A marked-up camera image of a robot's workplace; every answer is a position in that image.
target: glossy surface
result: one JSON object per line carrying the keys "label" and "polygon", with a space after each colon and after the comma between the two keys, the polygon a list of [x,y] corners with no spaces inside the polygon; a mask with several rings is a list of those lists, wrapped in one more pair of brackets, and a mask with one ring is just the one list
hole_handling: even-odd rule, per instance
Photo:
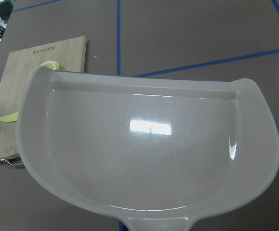
{"label": "glossy surface", "polygon": [[258,196],[279,165],[273,117],[247,79],[156,80],[40,67],[16,136],[43,187],[131,230],[151,223],[145,218],[152,230],[188,230]]}

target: tabletop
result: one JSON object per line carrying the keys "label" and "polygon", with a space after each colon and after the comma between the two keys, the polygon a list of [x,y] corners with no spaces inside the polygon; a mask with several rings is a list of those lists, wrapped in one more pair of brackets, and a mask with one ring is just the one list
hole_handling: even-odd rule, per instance
{"label": "tabletop", "polygon": [[[8,54],[85,36],[85,72],[254,80],[279,132],[279,0],[17,0],[0,45]],[[24,168],[0,164],[0,230],[117,231],[118,221],[56,198]],[[279,231],[279,171],[251,203],[193,231]]]}

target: yellow object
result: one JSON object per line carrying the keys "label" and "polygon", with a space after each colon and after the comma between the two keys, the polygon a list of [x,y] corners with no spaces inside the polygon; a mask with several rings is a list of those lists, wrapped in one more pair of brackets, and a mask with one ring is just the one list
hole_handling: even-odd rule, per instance
{"label": "yellow object", "polygon": [[18,112],[13,114],[5,115],[0,117],[0,122],[16,122],[18,117]]}
{"label": "yellow object", "polygon": [[55,71],[59,71],[60,70],[59,63],[57,63],[54,60],[46,61],[46,62],[42,63],[40,66],[46,66],[46,67],[48,67],[48,68],[50,68],[52,70],[55,70]]}

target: lemon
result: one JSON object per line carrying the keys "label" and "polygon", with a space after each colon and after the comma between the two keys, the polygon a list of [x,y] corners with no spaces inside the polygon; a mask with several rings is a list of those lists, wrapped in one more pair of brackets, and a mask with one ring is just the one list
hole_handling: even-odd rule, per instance
{"label": "lemon", "polygon": [[57,63],[54,60],[46,61],[46,62],[42,63],[40,66],[46,66],[46,67],[48,67],[48,68],[50,68],[52,70],[55,70],[55,71],[59,71],[60,70],[59,63]]}

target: white tray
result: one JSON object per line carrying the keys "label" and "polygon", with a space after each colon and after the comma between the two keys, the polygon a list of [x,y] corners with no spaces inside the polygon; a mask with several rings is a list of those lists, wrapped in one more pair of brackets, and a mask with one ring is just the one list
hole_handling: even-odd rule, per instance
{"label": "white tray", "polygon": [[260,195],[279,137],[249,79],[201,82],[98,76],[39,67],[17,144],[44,188],[128,228],[189,230]]}

